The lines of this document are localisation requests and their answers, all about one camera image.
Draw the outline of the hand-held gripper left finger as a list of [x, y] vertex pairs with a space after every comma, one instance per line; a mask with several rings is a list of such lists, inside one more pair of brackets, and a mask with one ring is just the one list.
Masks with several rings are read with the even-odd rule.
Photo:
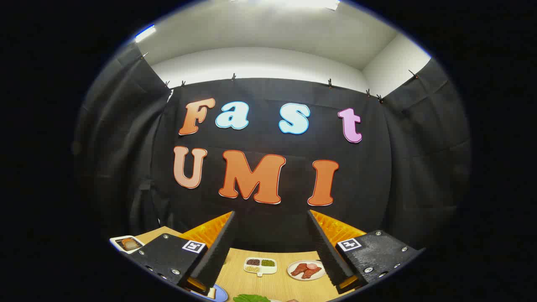
[[164, 232], [129, 254], [129, 260], [183, 291], [207, 295], [236, 236], [236, 213], [223, 214], [176, 236]]

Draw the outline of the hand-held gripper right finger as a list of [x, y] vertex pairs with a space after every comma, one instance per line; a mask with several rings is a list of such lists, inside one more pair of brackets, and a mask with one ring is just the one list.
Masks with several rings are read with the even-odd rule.
[[366, 233], [313, 210], [307, 216], [313, 245], [338, 294], [378, 283], [425, 251], [386, 231]]

